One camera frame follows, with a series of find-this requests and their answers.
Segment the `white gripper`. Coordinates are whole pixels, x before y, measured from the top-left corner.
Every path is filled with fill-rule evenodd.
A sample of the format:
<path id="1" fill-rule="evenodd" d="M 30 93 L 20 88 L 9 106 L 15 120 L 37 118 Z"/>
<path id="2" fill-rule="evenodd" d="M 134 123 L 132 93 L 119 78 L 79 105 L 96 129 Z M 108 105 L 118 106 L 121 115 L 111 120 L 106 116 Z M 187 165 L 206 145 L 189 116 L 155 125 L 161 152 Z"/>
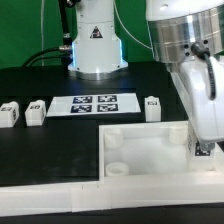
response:
<path id="1" fill-rule="evenodd" d="M 210 57 L 215 97 L 211 96 L 207 64 L 195 58 L 167 64 L 173 83 L 202 150 L 212 150 L 224 141 L 224 67 Z"/>

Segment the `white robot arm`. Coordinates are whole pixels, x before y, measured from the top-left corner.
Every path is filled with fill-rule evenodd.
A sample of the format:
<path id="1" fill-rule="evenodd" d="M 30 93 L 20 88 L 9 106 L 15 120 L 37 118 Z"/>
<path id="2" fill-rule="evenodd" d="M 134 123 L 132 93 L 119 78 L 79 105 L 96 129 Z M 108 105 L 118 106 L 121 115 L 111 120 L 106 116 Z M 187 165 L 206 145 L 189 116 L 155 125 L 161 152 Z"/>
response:
<path id="1" fill-rule="evenodd" d="M 102 79 L 124 68 L 115 0 L 75 0 L 78 34 L 69 70 Z M 145 0 L 153 58 L 166 65 L 187 112 L 189 138 L 210 151 L 224 141 L 224 0 Z"/>

